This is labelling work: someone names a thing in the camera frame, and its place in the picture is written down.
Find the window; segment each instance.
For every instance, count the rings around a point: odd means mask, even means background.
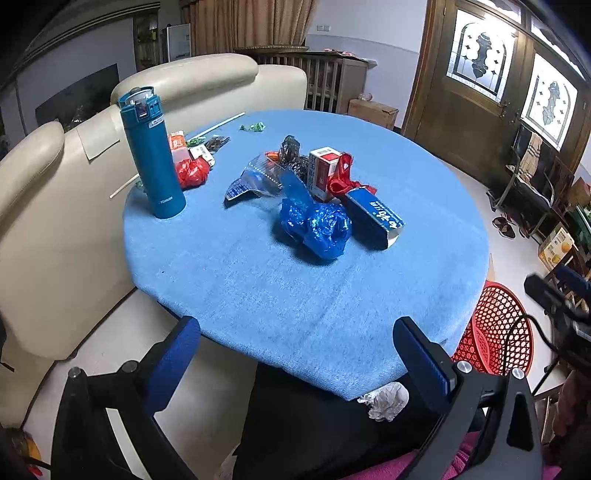
[[[479,4],[496,10],[506,17],[521,23],[521,8],[519,5],[511,2],[511,0],[474,0]]]
[[[583,77],[583,74],[569,58],[569,56],[564,52],[566,50],[562,44],[562,42],[556,38],[554,33],[546,27],[540,20],[536,17],[531,17],[531,32],[538,37],[542,42],[548,45],[552,50],[554,50],[558,55],[560,55],[572,68],[574,71]]]
[[[447,76],[500,102],[513,58],[515,29],[485,15],[483,20],[457,11]]]
[[[576,100],[577,89],[547,60],[535,54],[534,71],[521,118],[559,151]]]

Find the slipper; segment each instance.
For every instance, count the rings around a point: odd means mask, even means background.
[[[515,232],[508,223],[506,225],[503,225],[501,228],[499,228],[499,233],[502,236],[504,236],[506,238],[510,238],[512,240],[515,238]]]
[[[505,225],[509,225],[509,222],[507,222],[505,217],[497,217],[492,221],[492,224],[497,228],[501,228]]]

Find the curtain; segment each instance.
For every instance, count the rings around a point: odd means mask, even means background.
[[[302,45],[319,0],[180,0],[195,55]]]

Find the red plastic stool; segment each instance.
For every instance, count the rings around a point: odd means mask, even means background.
[[[502,375],[507,332],[525,309],[504,285],[487,281],[452,360],[466,360],[479,372]],[[509,336],[506,370],[530,371],[534,357],[534,337],[530,322],[522,319]]]

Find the round table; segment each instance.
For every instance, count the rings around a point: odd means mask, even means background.
[[[263,122],[261,133],[240,124]],[[392,325],[410,316],[452,354],[485,282],[488,239],[460,181],[440,160],[385,128],[315,111],[252,113],[215,130],[231,141],[176,217],[153,217],[133,188],[124,211],[134,283],[212,340],[351,400],[400,377]],[[297,245],[278,223],[280,199],[224,204],[259,153],[293,135],[307,154],[353,155],[352,178],[406,223],[383,251],[355,238],[333,262]]]

